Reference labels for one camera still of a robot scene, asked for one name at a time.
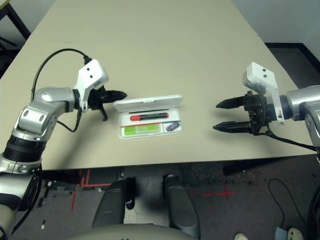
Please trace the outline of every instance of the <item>beige tabletop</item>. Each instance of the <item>beige tabletop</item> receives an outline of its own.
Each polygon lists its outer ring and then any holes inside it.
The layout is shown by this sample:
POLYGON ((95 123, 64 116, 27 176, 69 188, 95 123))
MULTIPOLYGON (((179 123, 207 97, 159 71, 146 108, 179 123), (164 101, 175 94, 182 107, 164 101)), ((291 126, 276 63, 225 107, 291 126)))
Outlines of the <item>beige tabletop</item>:
MULTIPOLYGON (((296 89, 288 74, 229 0, 56 0, 0 80, 0 147, 5 148, 20 110, 30 101, 42 61, 61 48, 75 48, 105 66, 109 90, 127 99, 179 94, 184 132, 120 139, 119 114, 105 104, 82 116, 76 133, 57 125, 43 153, 43 168, 225 161, 312 154, 266 136, 212 129, 222 121, 247 121, 243 107, 216 109, 243 96, 242 74, 251 62, 275 73, 281 94, 296 89)), ((39 77, 41 87, 74 87, 82 57, 64 52, 39 77)), ((76 113, 60 120, 73 127, 76 113)), ((311 144, 304 122, 271 125, 281 137, 311 144)))

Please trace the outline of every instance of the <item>small black object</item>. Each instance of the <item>small black object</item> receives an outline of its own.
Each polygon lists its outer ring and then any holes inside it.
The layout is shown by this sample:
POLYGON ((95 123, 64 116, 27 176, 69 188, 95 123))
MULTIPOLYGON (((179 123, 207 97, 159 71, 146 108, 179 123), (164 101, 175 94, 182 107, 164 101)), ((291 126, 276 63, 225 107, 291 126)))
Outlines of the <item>small black object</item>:
POLYGON ((174 123, 172 123, 169 126, 167 126, 165 129, 168 132, 172 132, 173 130, 177 129, 179 126, 180 126, 180 123, 178 121, 175 121, 174 123))
POLYGON ((88 97, 88 106, 92 110, 100 110, 102 121, 107 121, 108 116, 103 104, 113 103, 117 100, 122 100, 127 97, 123 91, 106 90, 104 86, 99 89, 92 89, 88 97))

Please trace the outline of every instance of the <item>black cable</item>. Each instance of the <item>black cable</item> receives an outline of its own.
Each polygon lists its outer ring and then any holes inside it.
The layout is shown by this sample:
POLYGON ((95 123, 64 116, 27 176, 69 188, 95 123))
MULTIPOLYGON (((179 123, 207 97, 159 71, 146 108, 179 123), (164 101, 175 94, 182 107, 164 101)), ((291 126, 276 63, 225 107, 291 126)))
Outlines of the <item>black cable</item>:
POLYGON ((63 49, 60 49, 58 51, 55 51, 54 53, 50 54, 40 65, 38 71, 36 72, 35 74, 35 77, 34 77, 34 80, 33 80, 33 84, 32 84, 32 89, 31 89, 31 101, 35 98, 35 91, 36 91, 36 85, 37 85, 37 82, 38 82, 38 77, 39 77, 39 74, 41 72, 41 70, 44 68, 44 66, 47 64, 47 62, 53 58, 55 55, 59 54, 59 53, 62 53, 62 52, 67 52, 67 51, 71 51, 71 52, 76 52, 76 53, 79 53, 83 56, 84 58, 84 64, 86 64, 86 62, 88 61, 88 56, 86 54, 84 54, 82 51, 80 50, 77 50, 77 49, 74 49, 74 48, 63 48, 63 49))
POLYGON ((70 132, 74 133, 75 131, 77 131, 77 129, 79 127, 81 116, 82 116, 82 110, 81 110, 81 108, 79 108, 78 113, 76 114, 76 123, 75 123, 74 129, 69 128, 67 125, 65 125, 61 121, 57 121, 57 122, 58 122, 58 124, 61 124, 63 127, 65 127, 67 130, 69 130, 70 132))
POLYGON ((23 217, 20 219, 20 221, 14 226, 13 230, 12 230, 12 234, 15 233, 15 231, 21 226, 21 224, 26 220, 26 218, 28 217, 28 215, 31 213, 32 209, 34 208, 37 199, 40 195, 41 192, 41 186, 42 186, 42 166, 40 164, 39 169, 38 169, 38 175, 39 175, 39 182, 38 182, 38 187, 36 189, 36 193, 34 196, 34 199, 30 205, 30 207, 28 208, 28 210, 25 212, 25 214, 23 215, 23 217))
MULTIPOLYGON (((43 62, 42 64, 40 65, 38 71, 36 72, 35 76, 34 76, 34 80, 33 80, 33 84, 32 84, 32 89, 31 89, 31 101, 34 100, 35 98, 35 92, 36 92, 36 86, 37 86, 37 82, 38 82, 38 78, 39 78, 39 75, 40 75, 40 72, 41 70, 44 68, 44 66, 46 65, 46 63, 51 59, 53 58, 55 55, 59 54, 59 53, 62 53, 62 52, 67 52, 67 51, 71 51, 71 52, 76 52, 76 53, 79 53, 83 56, 84 58, 84 64, 86 65, 87 63, 89 63, 92 59, 84 54, 82 51, 80 50, 77 50, 77 49, 74 49, 74 48, 63 48, 63 49, 60 49, 58 51, 55 51, 54 53, 50 54, 43 62)), ((78 126, 79 126, 79 123, 80 123, 80 119, 81 119, 81 112, 78 111, 78 114, 77 114, 77 119, 76 119, 76 124, 75 124, 75 127, 74 129, 72 130, 71 128, 69 128, 67 125, 65 125, 63 122, 61 121, 57 121, 58 124, 62 125, 63 127, 65 127, 67 130, 69 130, 70 132, 74 133, 77 129, 78 129, 78 126)))
POLYGON ((281 181, 280 179, 271 178, 271 179, 269 180, 269 182, 268 182, 268 189, 269 189, 269 192, 270 192, 273 200, 274 200, 275 203, 279 206, 279 208, 280 208, 280 210, 281 210, 281 213, 282 213, 282 222, 281 222, 280 228, 283 228, 284 223, 285 223, 285 212, 284 212, 284 210, 282 209, 280 203, 276 200, 274 194, 273 194, 272 191, 271 191, 270 184, 271 184, 272 181, 278 181, 279 183, 281 183, 281 184, 284 186, 284 188, 285 188, 286 191, 288 192, 288 194, 289 194, 289 196, 290 196, 290 198, 291 198, 291 200, 292 200, 292 202, 293 202, 293 204, 294 204, 294 207, 295 207, 297 213, 299 214, 299 217, 300 217, 301 221, 303 222, 304 227, 307 228, 307 225, 306 225, 306 223, 305 223, 305 221, 304 221, 304 218, 302 217, 302 215, 301 215, 301 213, 300 213, 300 211, 299 211, 299 209, 298 209, 298 207, 297 207, 297 204, 296 204, 296 202, 295 202, 295 200, 294 200, 294 197, 292 196, 292 194, 291 194, 291 192, 289 191, 288 187, 287 187, 287 186, 285 185, 285 183, 284 183, 283 181, 281 181))
POLYGON ((287 144, 293 144, 293 145, 296 145, 296 146, 299 146, 299 147, 302 147, 302 148, 306 148, 306 149, 309 149, 309 150, 312 150, 312 151, 316 151, 316 148, 314 146, 303 144, 303 143, 299 143, 299 142, 292 141, 290 139, 282 138, 282 137, 279 137, 279 136, 275 135, 271 131, 269 123, 266 125, 266 127, 267 127, 268 131, 265 132, 265 135, 269 136, 270 138, 276 139, 278 141, 281 141, 281 142, 284 142, 284 143, 287 143, 287 144))
MULTIPOLYGON (((266 104, 264 102, 264 97, 263 95, 259 95, 260 96, 260 103, 261 103, 261 106, 262 106, 262 119, 258 125, 258 127, 256 128, 258 131, 260 131, 261 127, 265 124, 265 121, 266 121, 266 104)), ((312 151, 317 151, 316 148, 314 146, 311 146, 311 145, 307 145, 307 144, 303 144, 303 143, 299 143, 299 142, 296 142, 296 141, 292 141, 290 139, 286 139, 286 138, 283 138, 283 137, 279 137, 277 135, 275 135, 271 129, 270 129, 270 126, 269 126, 269 123, 266 124, 266 127, 267 127, 267 131, 266 132, 263 132, 263 133, 253 133, 254 135, 256 136, 261 136, 261 135, 264 135, 264 136, 269 136, 270 138, 272 139, 275 139, 275 140, 278 140, 278 141, 281 141, 281 142, 284 142, 284 143, 287 143, 287 144, 293 144, 293 145, 296 145, 296 146, 299 146, 299 147, 302 147, 302 148, 306 148, 306 149, 309 149, 309 150, 312 150, 312 151)))

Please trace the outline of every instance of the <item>wall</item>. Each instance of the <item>wall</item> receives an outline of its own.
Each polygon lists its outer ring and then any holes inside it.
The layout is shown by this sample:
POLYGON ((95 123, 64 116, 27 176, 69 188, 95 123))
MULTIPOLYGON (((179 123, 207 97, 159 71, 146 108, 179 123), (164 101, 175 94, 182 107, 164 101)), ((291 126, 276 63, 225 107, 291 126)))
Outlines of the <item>wall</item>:
MULTIPOLYGON (((32 32, 54 2, 55 0, 11 0, 10 4, 32 32)), ((19 48, 25 43, 25 39, 7 16, 0 21, 0 36, 18 44, 19 48)))
POLYGON ((320 0, 232 0, 265 43, 304 43, 320 60, 320 0))

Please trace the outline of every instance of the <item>black padding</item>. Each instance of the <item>black padding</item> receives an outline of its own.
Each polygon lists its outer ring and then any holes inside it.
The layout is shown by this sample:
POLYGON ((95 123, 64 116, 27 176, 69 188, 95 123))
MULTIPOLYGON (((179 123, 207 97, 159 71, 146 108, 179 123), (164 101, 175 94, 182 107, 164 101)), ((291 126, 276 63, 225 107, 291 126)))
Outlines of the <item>black padding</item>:
POLYGON ((126 180, 119 180, 105 191, 93 219, 93 229, 124 223, 126 187, 126 180))
POLYGON ((12 211, 16 210, 20 205, 21 199, 20 197, 7 194, 7 193, 0 193, 0 205, 7 206, 12 211))
POLYGON ((199 218, 179 178, 168 176, 164 180, 164 191, 169 210, 169 226, 199 239, 199 218))

